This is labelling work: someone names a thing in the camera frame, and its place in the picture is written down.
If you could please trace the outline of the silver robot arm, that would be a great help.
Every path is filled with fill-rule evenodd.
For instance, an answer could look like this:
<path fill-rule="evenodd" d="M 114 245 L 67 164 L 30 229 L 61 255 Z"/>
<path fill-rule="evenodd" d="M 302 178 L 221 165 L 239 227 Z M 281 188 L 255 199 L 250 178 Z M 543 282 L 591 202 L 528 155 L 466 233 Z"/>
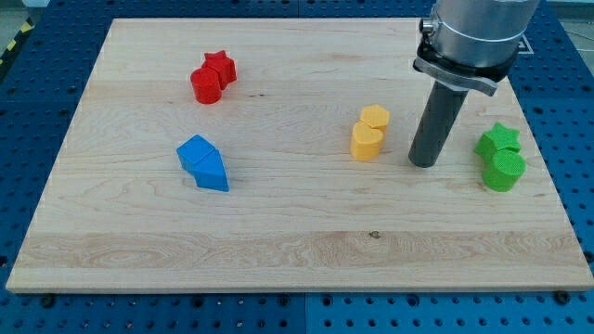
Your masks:
<path fill-rule="evenodd" d="M 454 91 L 492 96 L 519 52 L 537 0 L 438 0 L 419 23 L 413 62 Z"/>

